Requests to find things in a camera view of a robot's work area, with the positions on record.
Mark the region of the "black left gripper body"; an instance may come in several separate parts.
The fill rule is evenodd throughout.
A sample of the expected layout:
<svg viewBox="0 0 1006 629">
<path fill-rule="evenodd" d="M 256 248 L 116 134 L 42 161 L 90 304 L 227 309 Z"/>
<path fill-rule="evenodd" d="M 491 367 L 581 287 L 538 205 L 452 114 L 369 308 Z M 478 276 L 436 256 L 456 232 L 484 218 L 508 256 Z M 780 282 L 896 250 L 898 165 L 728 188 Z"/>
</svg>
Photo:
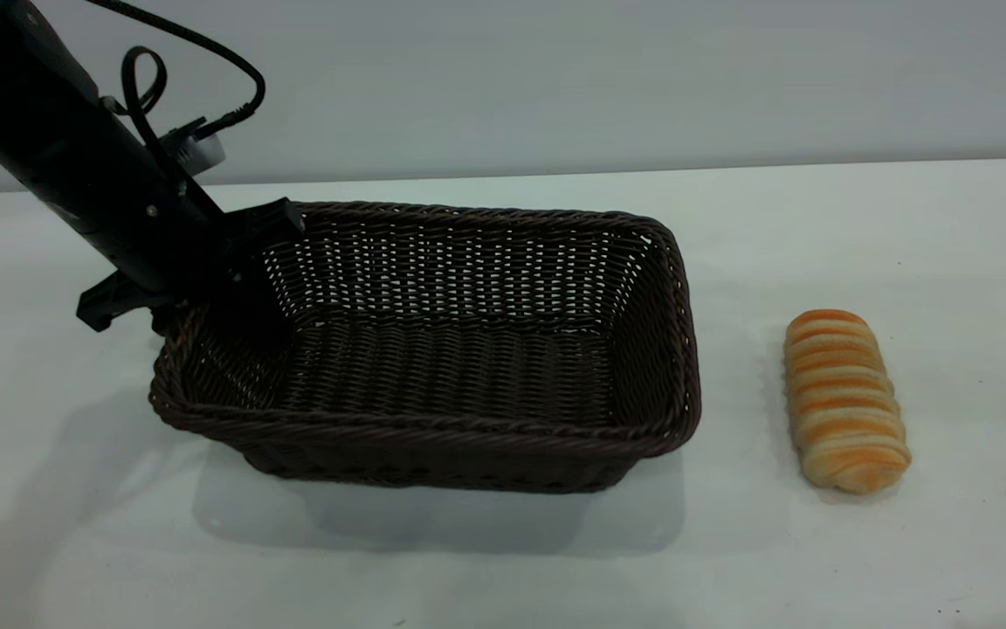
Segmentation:
<svg viewBox="0 0 1006 629">
<path fill-rule="evenodd" d="M 33 194 L 115 267 L 79 298 L 77 315 L 94 330 L 133 309 L 235 297 L 254 287 L 267 248 L 305 235 L 299 208 L 284 198 L 221 211 L 99 110 L 48 113 L 31 139 Z"/>
</svg>

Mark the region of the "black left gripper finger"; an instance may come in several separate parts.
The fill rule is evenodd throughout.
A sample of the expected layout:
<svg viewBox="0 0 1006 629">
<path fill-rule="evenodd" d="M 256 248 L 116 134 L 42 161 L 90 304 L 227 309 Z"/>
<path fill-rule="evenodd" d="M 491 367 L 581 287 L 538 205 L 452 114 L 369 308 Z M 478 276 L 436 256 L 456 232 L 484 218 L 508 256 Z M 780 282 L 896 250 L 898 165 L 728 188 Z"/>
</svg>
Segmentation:
<svg viewBox="0 0 1006 629">
<path fill-rule="evenodd" d="M 221 310 L 256 340 L 286 346 L 294 329 L 280 306 L 272 276 L 260 256 L 235 261 L 224 272 Z"/>
<path fill-rule="evenodd" d="M 184 322 L 185 318 L 188 317 L 189 310 L 190 306 L 187 301 L 176 304 L 159 304 L 159 306 L 151 307 L 151 328 L 153 333 L 161 338 L 167 337 L 173 329 L 176 329 L 176 327 L 179 327 Z"/>
</svg>

